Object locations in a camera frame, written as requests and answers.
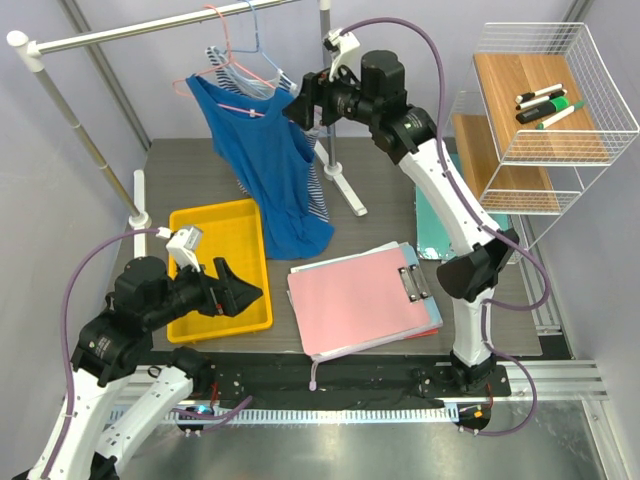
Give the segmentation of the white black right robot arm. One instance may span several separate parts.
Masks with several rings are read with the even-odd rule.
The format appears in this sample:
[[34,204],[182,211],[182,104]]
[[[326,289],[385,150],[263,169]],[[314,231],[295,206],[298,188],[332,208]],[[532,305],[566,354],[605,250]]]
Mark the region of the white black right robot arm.
[[367,126],[374,144],[431,204],[455,253],[436,270],[454,307],[451,380],[460,393],[477,393],[496,367],[486,302],[519,237],[483,212],[452,166],[444,142],[437,139],[430,115],[409,104],[405,68],[398,56],[388,50],[370,51],[362,57],[358,74],[344,65],[309,72],[283,112],[303,130],[315,124],[316,113],[323,126],[340,119]]

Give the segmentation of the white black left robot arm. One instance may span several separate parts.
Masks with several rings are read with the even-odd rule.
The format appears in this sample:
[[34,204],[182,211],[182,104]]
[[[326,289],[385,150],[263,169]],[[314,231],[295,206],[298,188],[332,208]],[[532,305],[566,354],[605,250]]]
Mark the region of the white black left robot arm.
[[37,463],[22,479],[117,479],[133,453],[180,401],[200,399],[214,381],[211,361],[190,347],[175,349],[158,378],[111,428],[112,407],[153,347],[154,331],[196,311],[235,317],[262,290],[236,276],[222,257],[213,277],[192,266],[175,277],[153,256],[130,261],[107,308],[87,323],[71,356],[71,385]]

